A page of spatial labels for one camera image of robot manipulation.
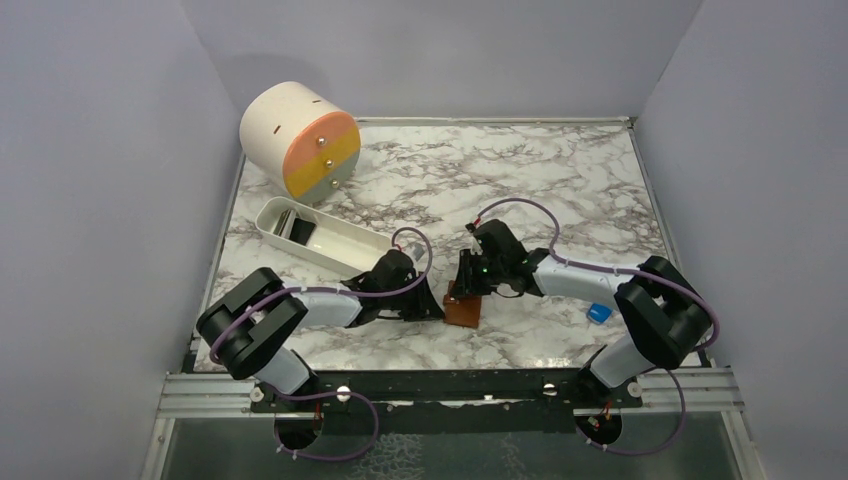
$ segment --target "brown wooden block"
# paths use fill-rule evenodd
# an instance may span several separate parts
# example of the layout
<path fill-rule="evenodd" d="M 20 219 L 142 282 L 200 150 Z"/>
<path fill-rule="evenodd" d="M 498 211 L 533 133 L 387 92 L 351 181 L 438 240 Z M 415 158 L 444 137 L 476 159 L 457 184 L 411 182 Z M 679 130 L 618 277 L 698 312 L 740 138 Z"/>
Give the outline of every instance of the brown wooden block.
<path fill-rule="evenodd" d="M 442 305 L 445 306 L 445 323 L 459 327 L 479 327 L 483 297 L 468 297 L 462 300 L 453 299 L 450 296 L 452 288 L 453 281 L 448 285 L 448 293 L 442 299 Z"/>

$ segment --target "glass panel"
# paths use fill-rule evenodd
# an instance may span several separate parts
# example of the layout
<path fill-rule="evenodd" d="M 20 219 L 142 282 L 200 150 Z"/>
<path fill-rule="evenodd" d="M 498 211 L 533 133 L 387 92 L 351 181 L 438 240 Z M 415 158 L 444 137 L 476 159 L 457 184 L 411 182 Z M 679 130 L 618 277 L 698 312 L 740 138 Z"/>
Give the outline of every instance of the glass panel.
<path fill-rule="evenodd" d="M 670 414 L 627 417 L 615 445 L 647 448 L 662 443 L 678 418 Z M 275 453 L 272 424 L 270 419 L 178 420 L 164 478 L 740 478 L 718 413 L 689 414 L 677 444 L 635 458 L 602 453 L 583 444 L 577 435 L 513 432 L 382 435 L 377 446 L 358 460 L 292 461 Z"/>

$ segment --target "black mounting plate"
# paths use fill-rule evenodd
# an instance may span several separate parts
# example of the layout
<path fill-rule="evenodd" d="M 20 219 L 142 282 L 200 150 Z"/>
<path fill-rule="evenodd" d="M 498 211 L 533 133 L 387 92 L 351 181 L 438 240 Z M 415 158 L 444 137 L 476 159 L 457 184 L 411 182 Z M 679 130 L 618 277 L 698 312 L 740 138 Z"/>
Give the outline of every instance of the black mounting plate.
<path fill-rule="evenodd" d="M 500 370 L 317 371 L 321 391 L 346 386 L 375 402 L 382 433 L 488 433 L 541 431 L 574 433 L 575 408 L 603 408 L 577 391 L 577 368 Z M 545 385 L 553 389 L 545 392 Z M 254 413 L 314 412 L 315 402 L 281 401 L 268 389 L 251 404 Z M 510 400 L 492 402 L 486 400 Z M 615 408 L 641 407 L 626 384 L 613 389 Z M 339 435 L 364 435 L 373 428 L 363 402 L 323 399 L 324 427 Z"/>

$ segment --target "screw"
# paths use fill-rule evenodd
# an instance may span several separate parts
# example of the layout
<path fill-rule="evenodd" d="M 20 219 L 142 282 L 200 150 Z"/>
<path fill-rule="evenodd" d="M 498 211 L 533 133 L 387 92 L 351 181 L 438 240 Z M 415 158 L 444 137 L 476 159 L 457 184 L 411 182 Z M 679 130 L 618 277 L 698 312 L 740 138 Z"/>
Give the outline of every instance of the screw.
<path fill-rule="evenodd" d="M 262 393 L 262 389 L 259 387 L 253 387 L 253 390 L 250 391 L 250 400 L 253 402 L 261 402 L 263 398 L 265 398 L 265 394 Z"/>
<path fill-rule="evenodd" d="M 630 394 L 631 397 L 639 398 L 642 396 L 642 385 L 639 385 L 636 382 L 630 382 L 627 384 L 627 393 Z"/>

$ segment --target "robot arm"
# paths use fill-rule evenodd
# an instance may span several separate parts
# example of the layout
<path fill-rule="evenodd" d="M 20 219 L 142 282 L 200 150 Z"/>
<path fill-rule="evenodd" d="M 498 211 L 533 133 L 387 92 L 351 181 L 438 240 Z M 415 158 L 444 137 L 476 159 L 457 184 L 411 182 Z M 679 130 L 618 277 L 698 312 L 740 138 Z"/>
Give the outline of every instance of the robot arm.
<path fill-rule="evenodd" d="M 342 282 L 342 295 L 311 293 L 309 290 L 289 293 L 268 303 L 241 323 L 220 343 L 217 357 L 236 380 L 250 376 L 266 382 L 285 394 L 309 390 L 307 383 L 315 378 L 309 366 L 295 352 L 283 347 L 286 339 L 300 327 L 328 325 L 352 328 L 374 320 L 384 310 L 398 312 L 404 321 L 444 318 L 430 292 L 427 279 L 400 295 L 359 298 L 350 292 L 388 292 L 409 285 L 418 277 L 412 259 L 397 250 L 389 250 L 374 268 Z M 285 285 L 270 268 L 260 268 L 227 292 L 197 320 L 197 331 L 209 345 L 242 316 L 251 305 Z"/>
<path fill-rule="evenodd" d="M 500 220 L 479 227 L 469 224 L 467 228 L 481 253 L 470 249 L 460 252 L 451 297 L 488 295 L 507 284 L 518 295 L 573 297 L 621 312 L 628 334 L 596 353 L 581 371 L 581 387 L 588 395 L 603 398 L 609 389 L 647 370 L 679 367 L 710 327 L 707 312 L 690 298 L 645 278 L 616 271 L 641 270 L 694 292 L 662 257 L 610 268 L 615 273 L 596 272 L 561 263 L 547 249 L 528 253 Z"/>

